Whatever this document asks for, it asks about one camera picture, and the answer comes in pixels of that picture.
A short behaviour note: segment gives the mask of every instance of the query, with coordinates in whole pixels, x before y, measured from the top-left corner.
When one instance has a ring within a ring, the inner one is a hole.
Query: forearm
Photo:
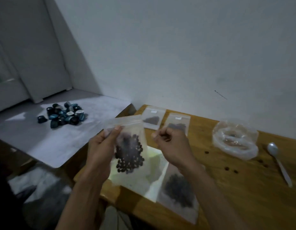
[[[95,229],[101,187],[96,176],[84,173],[71,192],[56,230]]]
[[[198,162],[182,173],[192,185],[212,229],[249,229]]]

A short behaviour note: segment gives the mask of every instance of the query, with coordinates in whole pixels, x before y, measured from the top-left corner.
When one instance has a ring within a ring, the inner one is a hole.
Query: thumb
[[[111,133],[108,135],[108,137],[105,139],[107,142],[109,143],[115,143],[116,141],[116,138],[118,137],[118,135],[120,134],[121,132],[121,126],[116,126],[112,131]]]
[[[167,142],[165,142],[163,138],[160,136],[159,131],[152,133],[151,137],[154,140],[154,142],[157,143],[161,150],[166,146]]]

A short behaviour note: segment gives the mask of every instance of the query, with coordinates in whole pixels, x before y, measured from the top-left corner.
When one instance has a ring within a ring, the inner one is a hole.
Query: white table
[[[51,129],[50,121],[38,124],[37,116],[48,118],[46,108],[69,101],[88,114],[77,126],[70,124]],[[58,168],[71,158],[91,137],[103,129],[102,122],[115,118],[131,103],[77,89],[62,92],[33,104],[30,101],[0,112],[0,139],[31,157]]]

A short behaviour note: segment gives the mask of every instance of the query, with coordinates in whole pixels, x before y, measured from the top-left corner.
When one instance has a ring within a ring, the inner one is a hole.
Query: metal spoon
[[[292,181],[290,179],[290,176],[288,175],[288,173],[286,172],[286,170],[284,169],[282,163],[277,159],[277,154],[278,154],[278,147],[276,146],[275,143],[269,143],[268,146],[267,146],[267,151],[276,159],[280,169],[281,169],[281,172],[284,176],[284,179],[285,181],[287,182],[288,184],[288,187],[292,187],[293,184],[292,184]]]

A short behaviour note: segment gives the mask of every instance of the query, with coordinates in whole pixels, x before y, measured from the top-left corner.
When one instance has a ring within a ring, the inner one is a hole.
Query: clear plastic bag
[[[117,125],[123,129],[116,139],[110,177],[113,185],[122,185],[126,180],[137,180],[150,175],[151,168],[141,116],[133,115],[106,121],[105,136]]]
[[[223,152],[242,160],[258,155],[258,131],[240,120],[222,120],[213,131],[213,144]]]
[[[191,185],[176,166],[168,165],[157,202],[185,220],[196,224],[199,204]]]
[[[158,130],[165,113],[166,109],[163,108],[158,108],[155,106],[146,107],[146,109],[142,113],[144,128]]]
[[[188,134],[188,127],[191,117],[188,115],[182,115],[178,113],[170,113],[167,117],[164,126],[173,129],[179,129],[184,131],[185,135]]]

